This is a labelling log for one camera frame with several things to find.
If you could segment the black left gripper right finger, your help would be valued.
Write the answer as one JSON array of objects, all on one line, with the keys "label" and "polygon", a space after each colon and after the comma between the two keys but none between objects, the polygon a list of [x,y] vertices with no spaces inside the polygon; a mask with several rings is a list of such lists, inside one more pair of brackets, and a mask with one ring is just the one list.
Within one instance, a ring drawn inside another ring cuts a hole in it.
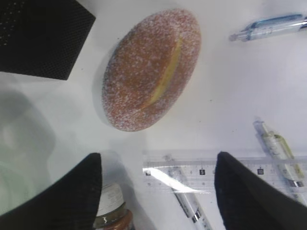
[{"label": "black left gripper right finger", "polygon": [[220,152],[214,175],[218,208],[227,230],[305,230],[307,208]]}]

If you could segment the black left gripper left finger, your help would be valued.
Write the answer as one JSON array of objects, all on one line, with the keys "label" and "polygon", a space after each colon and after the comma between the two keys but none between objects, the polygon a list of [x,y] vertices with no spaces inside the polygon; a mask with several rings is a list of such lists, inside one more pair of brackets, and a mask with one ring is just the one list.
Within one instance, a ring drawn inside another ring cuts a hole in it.
[{"label": "black left gripper left finger", "polygon": [[2,230],[91,230],[102,191],[102,163],[91,153],[45,191],[1,215]]}]

